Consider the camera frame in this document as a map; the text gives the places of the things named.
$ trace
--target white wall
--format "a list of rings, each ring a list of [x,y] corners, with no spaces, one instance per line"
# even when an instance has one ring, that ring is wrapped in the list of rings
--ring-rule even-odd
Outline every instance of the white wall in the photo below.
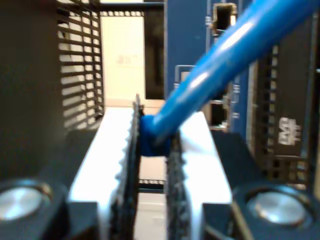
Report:
[[[101,0],[101,2],[142,2],[141,0]],[[163,100],[146,100],[144,19],[102,17],[102,55],[106,106],[131,107],[136,94],[147,108],[158,109]]]

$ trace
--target blue cable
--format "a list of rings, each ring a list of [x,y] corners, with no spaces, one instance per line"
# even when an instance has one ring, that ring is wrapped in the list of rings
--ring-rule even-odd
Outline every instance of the blue cable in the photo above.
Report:
[[[320,0],[256,0],[203,56],[156,115],[141,119],[143,156],[167,155],[169,137],[320,6]]]

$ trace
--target white label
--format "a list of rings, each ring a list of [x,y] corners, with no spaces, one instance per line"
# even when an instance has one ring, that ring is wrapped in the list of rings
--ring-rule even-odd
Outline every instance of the white label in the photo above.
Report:
[[[295,119],[281,117],[279,120],[279,144],[294,146],[296,141],[300,141],[301,126],[297,125]]]

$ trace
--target ventilation slot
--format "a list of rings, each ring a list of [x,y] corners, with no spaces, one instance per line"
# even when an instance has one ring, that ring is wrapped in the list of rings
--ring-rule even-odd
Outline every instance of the ventilation slot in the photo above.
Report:
[[[104,114],[100,14],[87,0],[57,1],[64,127],[89,128]]]

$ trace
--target network port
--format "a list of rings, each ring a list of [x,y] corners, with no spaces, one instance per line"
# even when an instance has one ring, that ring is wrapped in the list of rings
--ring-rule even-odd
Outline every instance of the network port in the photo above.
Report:
[[[237,5],[234,3],[216,3],[213,5],[212,34],[215,44],[218,38],[236,23]],[[227,131],[229,119],[229,99],[232,86],[214,96],[202,109],[211,130]]]

